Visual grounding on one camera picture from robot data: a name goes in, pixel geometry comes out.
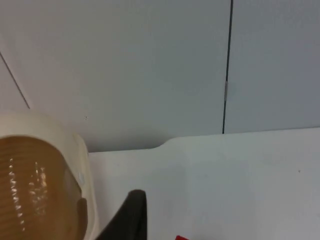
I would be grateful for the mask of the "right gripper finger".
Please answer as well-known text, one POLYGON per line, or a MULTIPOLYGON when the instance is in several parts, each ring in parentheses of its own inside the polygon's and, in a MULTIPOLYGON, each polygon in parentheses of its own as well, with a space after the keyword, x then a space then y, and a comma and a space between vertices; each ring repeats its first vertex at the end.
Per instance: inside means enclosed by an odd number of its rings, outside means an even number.
POLYGON ((128 193, 121 207, 97 240, 147 240, 148 210, 146 192, 135 189, 128 193))

